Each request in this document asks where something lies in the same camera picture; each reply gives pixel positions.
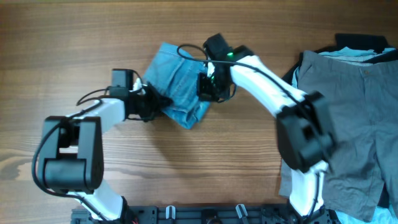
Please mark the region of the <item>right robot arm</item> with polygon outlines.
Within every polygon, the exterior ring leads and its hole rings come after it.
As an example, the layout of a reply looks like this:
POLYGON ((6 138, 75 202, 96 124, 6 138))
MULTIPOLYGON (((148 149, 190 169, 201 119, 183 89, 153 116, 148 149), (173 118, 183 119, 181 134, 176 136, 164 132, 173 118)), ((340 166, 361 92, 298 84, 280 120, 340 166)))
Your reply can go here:
POLYGON ((221 103, 234 95, 231 86, 241 87, 275 118, 277 147, 291 170, 287 221, 310 223, 323 215, 323 178, 337 145, 326 98, 288 84, 252 50, 232 48, 221 34, 209 37, 203 51, 208 71, 198 76, 200 100, 221 103))

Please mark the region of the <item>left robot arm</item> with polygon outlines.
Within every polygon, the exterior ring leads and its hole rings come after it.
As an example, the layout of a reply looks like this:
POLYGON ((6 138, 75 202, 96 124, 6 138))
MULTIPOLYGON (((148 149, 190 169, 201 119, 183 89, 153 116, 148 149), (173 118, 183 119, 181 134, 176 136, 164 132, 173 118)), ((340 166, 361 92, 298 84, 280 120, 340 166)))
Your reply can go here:
POLYGON ((49 116, 32 158, 32 178, 49 195, 73 198, 96 223, 138 223, 126 199, 103 179, 102 135, 125 120, 152 121, 172 99, 143 83, 135 70, 114 68, 102 95, 89 94, 78 104, 93 105, 68 116, 49 116))

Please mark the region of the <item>light blue denim jeans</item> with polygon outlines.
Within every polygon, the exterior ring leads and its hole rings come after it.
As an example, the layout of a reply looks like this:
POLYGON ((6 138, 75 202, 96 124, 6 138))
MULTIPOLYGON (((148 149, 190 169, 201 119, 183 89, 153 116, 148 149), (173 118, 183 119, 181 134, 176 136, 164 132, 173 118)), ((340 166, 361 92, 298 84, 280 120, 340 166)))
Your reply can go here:
POLYGON ((197 96, 198 75, 206 73, 207 68, 202 62, 184 58, 190 56, 176 45, 164 42, 144 74, 147 83, 173 101, 162 112, 185 129, 200 122, 210 106, 197 96))

